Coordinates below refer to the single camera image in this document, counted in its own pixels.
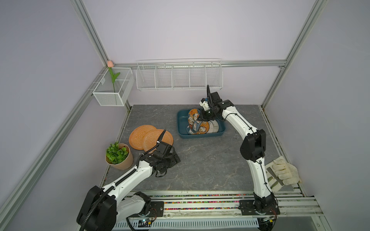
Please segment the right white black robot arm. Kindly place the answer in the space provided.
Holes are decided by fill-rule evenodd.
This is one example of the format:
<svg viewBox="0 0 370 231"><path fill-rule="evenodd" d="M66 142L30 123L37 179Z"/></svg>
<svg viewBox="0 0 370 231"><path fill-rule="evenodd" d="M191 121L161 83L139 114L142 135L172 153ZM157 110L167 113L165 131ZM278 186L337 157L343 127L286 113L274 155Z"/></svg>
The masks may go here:
<svg viewBox="0 0 370 231"><path fill-rule="evenodd" d="M266 132L253 126L236 109L229 100L222 100L218 92L211 92L207 87L207 97L200 101L203 121L214 119L227 121L239 133L243 142L240 147L241 156L247 161L253 180L253 208L257 214L272 212L279 214L278 201L268 184L265 167Z"/></svg>

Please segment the white green floral coaster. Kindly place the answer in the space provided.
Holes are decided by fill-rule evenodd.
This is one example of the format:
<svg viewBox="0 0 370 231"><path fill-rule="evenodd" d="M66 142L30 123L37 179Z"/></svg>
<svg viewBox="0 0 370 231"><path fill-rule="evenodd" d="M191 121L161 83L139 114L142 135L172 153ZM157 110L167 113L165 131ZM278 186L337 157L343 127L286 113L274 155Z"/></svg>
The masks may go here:
<svg viewBox="0 0 370 231"><path fill-rule="evenodd" d="M216 120L211 120L209 123L208 133L217 133L219 131L219 124Z"/></svg>

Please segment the blue orange animals coaster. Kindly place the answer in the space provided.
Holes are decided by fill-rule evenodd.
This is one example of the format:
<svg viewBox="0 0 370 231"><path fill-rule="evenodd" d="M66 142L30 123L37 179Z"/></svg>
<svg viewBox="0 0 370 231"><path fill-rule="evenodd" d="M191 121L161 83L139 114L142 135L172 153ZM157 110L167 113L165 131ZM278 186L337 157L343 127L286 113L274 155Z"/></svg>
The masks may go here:
<svg viewBox="0 0 370 231"><path fill-rule="evenodd" d="M201 121L198 120L200 116L200 110L199 109L191 109L188 113L188 126L187 131L189 134L196 134L199 125L201 124Z"/></svg>

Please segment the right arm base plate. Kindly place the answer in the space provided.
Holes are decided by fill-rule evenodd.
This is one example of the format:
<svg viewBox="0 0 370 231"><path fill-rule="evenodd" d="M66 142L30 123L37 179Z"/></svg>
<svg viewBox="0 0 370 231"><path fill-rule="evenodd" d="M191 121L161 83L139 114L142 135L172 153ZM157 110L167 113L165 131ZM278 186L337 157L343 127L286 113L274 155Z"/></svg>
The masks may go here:
<svg viewBox="0 0 370 231"><path fill-rule="evenodd" d="M238 209L243 216L263 215L263 216L277 216L280 215L280 209L276 201L265 202L258 200L240 200Z"/></svg>

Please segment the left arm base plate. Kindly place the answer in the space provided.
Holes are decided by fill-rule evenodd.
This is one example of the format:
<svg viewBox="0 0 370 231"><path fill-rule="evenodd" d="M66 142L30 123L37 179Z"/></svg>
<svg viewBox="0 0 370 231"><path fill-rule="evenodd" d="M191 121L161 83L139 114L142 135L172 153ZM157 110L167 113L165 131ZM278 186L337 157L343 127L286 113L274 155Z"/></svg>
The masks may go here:
<svg viewBox="0 0 370 231"><path fill-rule="evenodd" d="M138 217L163 217L164 213L164 202L163 201L151 201L148 204L145 204L143 209L136 213L132 214L130 218Z"/></svg>

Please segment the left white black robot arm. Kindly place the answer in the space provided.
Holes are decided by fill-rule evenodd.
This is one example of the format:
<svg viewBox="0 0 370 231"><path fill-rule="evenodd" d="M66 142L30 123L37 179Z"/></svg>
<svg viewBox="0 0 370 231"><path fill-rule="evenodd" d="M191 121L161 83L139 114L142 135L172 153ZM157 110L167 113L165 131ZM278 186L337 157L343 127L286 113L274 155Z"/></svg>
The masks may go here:
<svg viewBox="0 0 370 231"><path fill-rule="evenodd" d="M141 154L134 167L121 177L102 188L94 186L88 191L77 216L80 230L111 231L117 222L132 215L149 215L149 196L137 192L126 199L127 194L152 175L165 176L167 170L180 161L172 145L157 142L149 153Z"/></svg>

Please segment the teal plastic storage box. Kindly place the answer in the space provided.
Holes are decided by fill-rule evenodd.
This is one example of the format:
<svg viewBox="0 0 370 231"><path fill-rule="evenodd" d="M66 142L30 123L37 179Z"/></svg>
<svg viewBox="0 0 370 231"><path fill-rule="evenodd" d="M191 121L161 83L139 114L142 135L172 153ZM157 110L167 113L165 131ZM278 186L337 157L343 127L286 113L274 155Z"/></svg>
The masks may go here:
<svg viewBox="0 0 370 231"><path fill-rule="evenodd" d="M181 110L177 113L177 130L181 138L208 138L223 135L225 123L218 119L200 121L200 109Z"/></svg>

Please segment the blue orange cats coaster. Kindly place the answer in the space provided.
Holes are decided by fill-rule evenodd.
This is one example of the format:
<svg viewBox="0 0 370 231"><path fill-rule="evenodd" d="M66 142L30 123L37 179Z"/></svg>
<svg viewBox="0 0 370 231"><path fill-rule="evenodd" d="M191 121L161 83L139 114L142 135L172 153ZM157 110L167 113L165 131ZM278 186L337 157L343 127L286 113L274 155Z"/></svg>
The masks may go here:
<svg viewBox="0 0 370 231"><path fill-rule="evenodd" d="M209 130L209 123L208 121L202 121L202 123L199 125L199 129L197 131L197 134L206 134Z"/></svg>

